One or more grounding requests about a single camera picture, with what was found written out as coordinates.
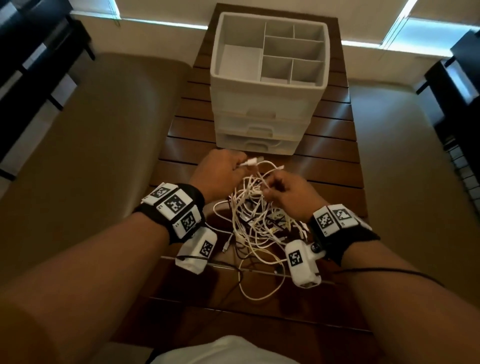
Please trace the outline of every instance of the wristband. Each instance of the wristband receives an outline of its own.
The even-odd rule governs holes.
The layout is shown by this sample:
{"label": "wristband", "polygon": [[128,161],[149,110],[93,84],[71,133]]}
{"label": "wristband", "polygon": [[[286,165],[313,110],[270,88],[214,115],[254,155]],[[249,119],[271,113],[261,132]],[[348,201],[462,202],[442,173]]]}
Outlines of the wristband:
{"label": "wristband", "polygon": [[313,213],[309,221],[315,243],[314,252],[326,251],[326,258],[339,266],[343,253],[357,242],[380,240],[380,236],[352,211],[343,205],[329,205]]}
{"label": "wristband", "polygon": [[184,243],[204,224],[205,199],[195,187],[162,183],[142,199],[134,212],[141,212],[170,234],[170,244]]}

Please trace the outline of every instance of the hand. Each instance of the hand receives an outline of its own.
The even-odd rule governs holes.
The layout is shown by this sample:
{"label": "hand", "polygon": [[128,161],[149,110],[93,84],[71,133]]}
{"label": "hand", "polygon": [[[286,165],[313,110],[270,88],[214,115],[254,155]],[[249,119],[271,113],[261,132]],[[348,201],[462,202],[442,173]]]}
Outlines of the hand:
{"label": "hand", "polygon": [[205,204],[225,199],[243,177],[256,173],[256,167],[237,167],[246,160],[247,155],[243,152],[213,149],[200,162],[189,183],[204,195]]}
{"label": "hand", "polygon": [[283,209],[291,218],[308,222],[326,202],[304,178],[284,170],[275,170],[263,185],[264,198]]}

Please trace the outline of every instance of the white cable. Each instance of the white cable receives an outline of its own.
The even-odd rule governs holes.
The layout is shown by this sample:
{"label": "white cable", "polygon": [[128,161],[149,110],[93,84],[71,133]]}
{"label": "white cable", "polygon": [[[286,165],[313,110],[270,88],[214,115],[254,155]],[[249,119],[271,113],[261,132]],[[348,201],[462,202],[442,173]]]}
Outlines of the white cable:
{"label": "white cable", "polygon": [[[243,178],[242,187],[241,189],[237,190],[230,195],[230,200],[224,200],[216,203],[213,207],[214,213],[221,217],[224,220],[227,220],[232,223],[233,232],[219,230],[210,227],[211,229],[223,233],[229,234],[229,239],[224,245],[224,251],[228,249],[229,242],[232,236],[235,236],[235,244],[240,244],[243,247],[247,248],[248,253],[245,257],[254,255],[260,262],[267,264],[267,265],[276,265],[280,264],[283,268],[283,272],[285,273],[285,265],[284,262],[287,261],[286,258],[281,259],[271,251],[267,250],[267,248],[271,247],[272,245],[279,246],[282,250],[284,250],[284,245],[286,243],[282,242],[275,233],[279,229],[285,229],[291,231],[292,227],[295,227],[299,230],[299,234],[301,238],[306,238],[306,232],[301,227],[301,225],[288,216],[282,209],[278,207],[273,207],[270,203],[266,202],[263,197],[262,193],[262,184],[266,184],[264,179],[265,175],[272,173],[275,170],[281,170],[284,166],[277,167],[274,163],[263,160],[262,157],[258,158],[251,158],[247,160],[247,162],[243,163],[242,165],[246,166],[254,166],[260,164],[269,164],[273,167],[273,169],[269,170],[267,173],[263,175],[257,173],[256,176],[249,176]],[[232,219],[228,219],[222,215],[220,215],[216,211],[216,207],[220,204],[229,203],[230,208],[232,210]],[[276,221],[272,227],[268,227],[267,220]],[[271,255],[274,259],[273,261],[268,261],[259,256],[257,253],[266,253]],[[268,295],[261,297],[261,298],[252,298],[248,296],[242,286],[240,285],[240,290],[242,294],[253,301],[260,301],[265,298],[270,297],[276,291],[280,289],[283,282],[285,281],[285,274],[283,274],[283,279],[272,292]]]}

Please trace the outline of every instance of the table surface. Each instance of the table surface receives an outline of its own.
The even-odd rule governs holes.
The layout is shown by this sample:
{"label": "table surface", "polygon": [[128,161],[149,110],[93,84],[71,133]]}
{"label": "table surface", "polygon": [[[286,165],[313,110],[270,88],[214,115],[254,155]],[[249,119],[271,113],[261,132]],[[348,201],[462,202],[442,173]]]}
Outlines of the table surface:
{"label": "table surface", "polygon": [[[264,156],[302,175],[330,203],[343,203],[359,216],[367,217],[338,21],[308,14],[217,4],[158,157],[150,189],[161,182],[188,182],[195,166],[216,148],[209,68],[216,24],[223,11],[307,19],[328,25],[328,87],[312,122],[294,155]],[[222,235],[218,234],[213,256],[238,266],[240,260],[232,249],[221,253],[228,237]],[[196,276],[176,267],[173,257],[179,248],[179,244],[171,245],[160,260],[116,340],[166,351],[233,334],[300,363],[371,363],[382,356],[345,278],[332,275],[338,269],[333,263],[319,262],[322,278],[330,283],[303,290],[286,279],[272,297],[255,302],[246,299],[236,286],[235,270],[207,267]],[[271,267],[255,261],[246,261],[242,267],[252,269],[244,272],[242,282],[251,297],[264,296],[281,281],[271,273]]]}

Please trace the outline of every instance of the tangled cables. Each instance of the tangled cables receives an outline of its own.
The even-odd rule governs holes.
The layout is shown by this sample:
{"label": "tangled cables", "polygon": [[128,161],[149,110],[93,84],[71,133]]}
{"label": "tangled cables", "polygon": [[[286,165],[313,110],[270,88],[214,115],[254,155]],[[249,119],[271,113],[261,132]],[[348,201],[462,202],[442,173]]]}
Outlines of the tangled cables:
{"label": "tangled cables", "polygon": [[[243,261],[251,256],[255,256],[260,262],[267,265],[281,265],[282,281],[272,292],[260,298],[252,298],[245,293],[240,283],[239,273],[240,290],[246,298],[253,301],[260,301],[270,297],[280,289],[285,281],[284,262],[287,259],[280,258],[272,250],[279,252],[279,255],[284,255],[285,245],[294,239],[306,239],[306,231],[308,230],[304,223],[297,222],[282,209],[273,207],[271,203],[264,200],[261,190],[262,184],[266,184],[264,177],[275,170],[283,169],[283,166],[277,167],[267,160],[263,160],[257,165],[260,166],[261,164],[269,164],[273,169],[264,174],[257,172],[256,176],[245,177],[243,179],[243,188],[235,189],[235,192],[227,200],[220,201],[214,205],[214,213],[220,218],[229,221],[232,224],[233,232],[219,230],[208,225],[212,230],[230,235],[226,247],[230,244],[232,237],[235,237],[233,245],[240,259],[239,269]],[[228,219],[216,211],[217,206],[221,204],[229,204],[232,211],[232,219]],[[268,255],[273,260],[265,260],[265,256],[262,258],[259,254]]]}

